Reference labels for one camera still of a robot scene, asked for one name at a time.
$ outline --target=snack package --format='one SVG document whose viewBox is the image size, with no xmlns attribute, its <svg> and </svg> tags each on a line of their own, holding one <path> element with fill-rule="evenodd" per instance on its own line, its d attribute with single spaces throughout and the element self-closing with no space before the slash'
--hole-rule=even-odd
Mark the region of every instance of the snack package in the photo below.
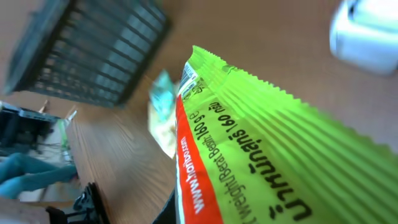
<svg viewBox="0 0 398 224">
<path fill-rule="evenodd" d="M 387 146 L 204 49 L 176 110 L 180 223 L 397 222 Z"/>
</svg>

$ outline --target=small snack packet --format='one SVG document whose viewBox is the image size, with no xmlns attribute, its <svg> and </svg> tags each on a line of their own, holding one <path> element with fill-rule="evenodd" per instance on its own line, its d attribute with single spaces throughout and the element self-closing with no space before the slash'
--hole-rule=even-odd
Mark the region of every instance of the small snack packet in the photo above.
<svg viewBox="0 0 398 224">
<path fill-rule="evenodd" d="M 177 96 L 180 223 L 395 223 L 396 157 L 199 47 Z"/>
</svg>

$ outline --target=black object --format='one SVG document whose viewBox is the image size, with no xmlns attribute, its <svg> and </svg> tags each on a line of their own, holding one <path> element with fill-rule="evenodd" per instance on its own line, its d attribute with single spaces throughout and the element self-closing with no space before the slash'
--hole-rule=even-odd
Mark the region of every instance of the black object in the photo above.
<svg viewBox="0 0 398 224">
<path fill-rule="evenodd" d="M 85 191 L 76 199 L 73 208 L 77 211 L 71 214 L 65 214 L 63 211 L 49 207 L 47 212 L 50 215 L 51 224 L 110 224 L 106 215 L 101 196 L 97 187 L 89 183 Z M 69 222 L 68 218 L 77 215 L 84 215 L 83 220 Z"/>
<path fill-rule="evenodd" d="M 123 104 L 168 29 L 151 1 L 47 0 L 14 52 L 4 91 Z"/>
<path fill-rule="evenodd" d="M 174 224 L 177 223 L 176 218 L 176 197 L 175 197 L 175 189 L 173 189 L 172 193 L 169 196 L 166 204 L 164 205 L 162 211 L 156 217 L 156 219 L 152 222 L 152 224 Z"/>
<path fill-rule="evenodd" d="M 0 156 L 37 150 L 38 136 L 46 137 L 59 118 L 7 103 L 0 106 Z"/>
</svg>

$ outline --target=white object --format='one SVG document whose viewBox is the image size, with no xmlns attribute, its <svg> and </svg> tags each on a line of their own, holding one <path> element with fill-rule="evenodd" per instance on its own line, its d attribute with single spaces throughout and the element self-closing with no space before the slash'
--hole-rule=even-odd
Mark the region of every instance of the white object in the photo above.
<svg viewBox="0 0 398 224">
<path fill-rule="evenodd" d="M 347 0 L 330 27 L 330 50 L 376 75 L 398 68 L 398 0 Z"/>
<path fill-rule="evenodd" d="M 179 83 L 174 85 L 174 93 L 178 92 Z M 152 102 L 148 103 L 148 130 L 158 145 L 170 158 L 174 159 L 177 151 L 175 104 L 166 120 L 160 119 Z"/>
<path fill-rule="evenodd" d="M 195 69 L 189 64 L 185 63 L 184 70 L 182 70 L 181 84 L 177 96 L 181 95 L 184 97 L 197 83 L 195 79 L 198 78 L 198 74 Z"/>
</svg>

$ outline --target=blue cloth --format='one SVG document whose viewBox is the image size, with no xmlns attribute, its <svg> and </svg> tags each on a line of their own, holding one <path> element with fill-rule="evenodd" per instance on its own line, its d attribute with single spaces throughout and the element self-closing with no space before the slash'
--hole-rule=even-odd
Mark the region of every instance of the blue cloth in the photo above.
<svg viewBox="0 0 398 224">
<path fill-rule="evenodd" d="M 76 174 L 75 166 L 56 167 L 14 153 L 0 164 L 0 196 L 16 199 L 23 191 L 42 189 L 56 182 L 68 182 Z"/>
</svg>

